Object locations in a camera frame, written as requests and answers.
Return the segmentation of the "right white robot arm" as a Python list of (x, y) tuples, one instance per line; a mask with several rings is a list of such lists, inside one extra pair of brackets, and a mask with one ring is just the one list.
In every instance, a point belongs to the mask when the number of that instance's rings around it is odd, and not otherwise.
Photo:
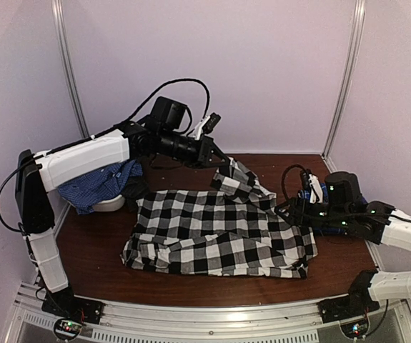
[[(383, 202), (334, 206), (289, 199), (276, 206), (275, 213), (293, 226), (343, 229), (368, 242), (411, 252), (411, 216)], [(343, 299), (342, 307), (355, 316), (370, 302), (389, 299), (411, 299), (411, 271), (361, 272)]]

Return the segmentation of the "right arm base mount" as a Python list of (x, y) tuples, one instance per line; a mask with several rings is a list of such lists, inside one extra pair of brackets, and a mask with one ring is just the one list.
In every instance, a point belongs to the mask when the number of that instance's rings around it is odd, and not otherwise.
[(369, 296), (356, 294), (324, 299), (318, 303), (318, 310), (324, 324), (364, 316), (379, 308), (379, 302), (372, 301)]

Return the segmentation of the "black white checkered shirt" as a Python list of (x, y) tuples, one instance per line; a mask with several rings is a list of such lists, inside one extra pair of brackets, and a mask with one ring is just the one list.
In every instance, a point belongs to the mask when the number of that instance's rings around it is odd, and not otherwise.
[(276, 214), (277, 195), (256, 174), (231, 159), (211, 186), (139, 199), (123, 264), (167, 274), (306, 278), (317, 256), (314, 234)]

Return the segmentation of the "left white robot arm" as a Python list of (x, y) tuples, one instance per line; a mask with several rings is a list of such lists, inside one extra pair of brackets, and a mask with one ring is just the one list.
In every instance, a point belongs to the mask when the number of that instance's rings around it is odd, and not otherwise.
[(54, 237), (54, 211), (48, 193), (110, 164), (158, 154), (194, 169), (229, 164), (229, 157), (206, 134), (183, 136), (171, 130), (152, 130), (134, 121), (59, 148), (20, 153), (18, 167), (9, 176), (16, 180), (15, 200), (21, 221), (16, 228), (8, 229), (25, 237), (33, 263), (46, 289), (53, 293), (51, 305), (63, 317), (73, 317), (79, 311), (79, 301), (65, 291), (70, 288), (69, 280)]

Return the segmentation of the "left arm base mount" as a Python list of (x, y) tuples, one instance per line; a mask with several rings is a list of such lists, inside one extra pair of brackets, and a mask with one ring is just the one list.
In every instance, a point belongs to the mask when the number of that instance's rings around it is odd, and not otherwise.
[(99, 324), (104, 304), (97, 300), (77, 297), (67, 289), (48, 293), (43, 301), (43, 312), (75, 322)]

